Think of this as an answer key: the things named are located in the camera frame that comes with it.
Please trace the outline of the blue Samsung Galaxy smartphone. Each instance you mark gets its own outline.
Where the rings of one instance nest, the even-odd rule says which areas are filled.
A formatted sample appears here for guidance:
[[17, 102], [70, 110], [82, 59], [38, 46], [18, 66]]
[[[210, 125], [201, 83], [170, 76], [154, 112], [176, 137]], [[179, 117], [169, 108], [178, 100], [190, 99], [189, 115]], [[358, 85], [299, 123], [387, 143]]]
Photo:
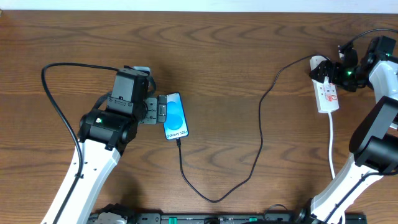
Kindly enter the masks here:
[[179, 92], [167, 95], [167, 113], [164, 123], [165, 138], [168, 141], [189, 135], [187, 120]]

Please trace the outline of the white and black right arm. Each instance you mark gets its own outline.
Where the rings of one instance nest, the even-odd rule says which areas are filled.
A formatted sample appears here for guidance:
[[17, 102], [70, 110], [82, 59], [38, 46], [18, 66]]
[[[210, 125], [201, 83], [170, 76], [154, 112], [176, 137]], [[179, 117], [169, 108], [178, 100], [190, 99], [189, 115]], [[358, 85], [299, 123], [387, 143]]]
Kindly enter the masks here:
[[326, 189], [310, 199], [296, 216], [296, 223], [339, 223], [345, 210], [371, 184], [384, 176], [397, 175], [396, 40], [384, 35], [373, 38], [362, 59], [352, 41], [339, 47], [341, 62], [311, 61], [310, 78], [354, 92], [370, 87], [376, 105], [357, 127], [349, 142], [349, 158]]

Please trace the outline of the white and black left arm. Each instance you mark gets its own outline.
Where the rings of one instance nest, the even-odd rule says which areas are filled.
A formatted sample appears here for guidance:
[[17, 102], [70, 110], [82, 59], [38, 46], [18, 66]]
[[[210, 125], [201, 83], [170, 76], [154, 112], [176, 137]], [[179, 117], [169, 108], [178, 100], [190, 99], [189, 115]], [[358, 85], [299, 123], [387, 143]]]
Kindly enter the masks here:
[[113, 90], [80, 120], [75, 152], [43, 223], [86, 223], [98, 195], [140, 124], [166, 121], [167, 97], [154, 96], [148, 67], [118, 69]]

